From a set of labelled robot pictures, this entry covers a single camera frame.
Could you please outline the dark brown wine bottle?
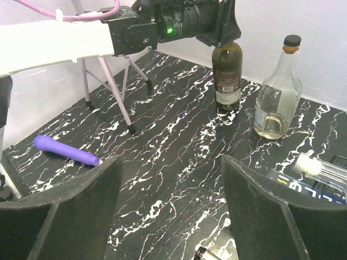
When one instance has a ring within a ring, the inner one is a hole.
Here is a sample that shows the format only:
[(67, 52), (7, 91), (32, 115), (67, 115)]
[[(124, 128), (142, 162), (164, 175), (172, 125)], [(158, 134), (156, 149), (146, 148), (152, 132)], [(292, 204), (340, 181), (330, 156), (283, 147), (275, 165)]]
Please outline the dark brown wine bottle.
[(215, 101), (223, 111), (235, 111), (239, 108), (242, 59), (242, 49), (234, 41), (215, 48), (212, 53)]

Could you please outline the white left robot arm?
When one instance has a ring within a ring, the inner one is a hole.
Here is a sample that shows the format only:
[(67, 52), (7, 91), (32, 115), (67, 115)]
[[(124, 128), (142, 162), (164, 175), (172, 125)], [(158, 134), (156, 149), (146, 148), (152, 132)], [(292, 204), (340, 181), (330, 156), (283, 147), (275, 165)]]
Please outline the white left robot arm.
[(1, 26), (2, 126), (13, 74), (89, 57), (130, 55), (183, 38), (222, 47), (241, 36), (234, 1), (136, 1), (133, 6), (116, 2), (112, 8), (75, 16), (35, 11), (47, 20)]

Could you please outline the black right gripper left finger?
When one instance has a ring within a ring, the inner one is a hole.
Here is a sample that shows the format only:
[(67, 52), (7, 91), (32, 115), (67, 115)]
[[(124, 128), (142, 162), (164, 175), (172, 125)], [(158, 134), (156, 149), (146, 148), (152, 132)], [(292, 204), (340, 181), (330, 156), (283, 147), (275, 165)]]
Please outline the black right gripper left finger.
[(114, 156), (16, 202), (1, 203), (1, 259), (103, 259), (123, 178)]

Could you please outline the clear bottle black cork cap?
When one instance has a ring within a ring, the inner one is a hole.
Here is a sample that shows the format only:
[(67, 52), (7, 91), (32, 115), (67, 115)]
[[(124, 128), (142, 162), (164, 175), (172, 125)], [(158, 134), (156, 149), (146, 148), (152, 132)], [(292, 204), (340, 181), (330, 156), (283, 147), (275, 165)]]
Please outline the clear bottle black cork cap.
[(297, 110), (303, 89), (295, 74), (300, 44), (301, 37), (298, 35), (284, 38), (277, 68), (263, 81), (258, 91), (254, 130), (265, 139), (283, 137)]

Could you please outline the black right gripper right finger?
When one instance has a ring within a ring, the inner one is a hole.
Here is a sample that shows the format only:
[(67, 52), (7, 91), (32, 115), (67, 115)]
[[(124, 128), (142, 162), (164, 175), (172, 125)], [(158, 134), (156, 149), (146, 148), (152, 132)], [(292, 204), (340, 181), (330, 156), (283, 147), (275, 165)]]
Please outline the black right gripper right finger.
[(346, 259), (346, 205), (309, 197), (224, 155), (239, 259)]

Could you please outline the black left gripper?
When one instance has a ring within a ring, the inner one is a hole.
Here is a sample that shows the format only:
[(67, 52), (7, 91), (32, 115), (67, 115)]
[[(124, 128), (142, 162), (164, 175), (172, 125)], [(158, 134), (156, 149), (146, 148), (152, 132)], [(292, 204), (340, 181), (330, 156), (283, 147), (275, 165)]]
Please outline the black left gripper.
[(189, 16), (189, 38), (217, 48), (241, 37), (235, 1), (185, 1)]

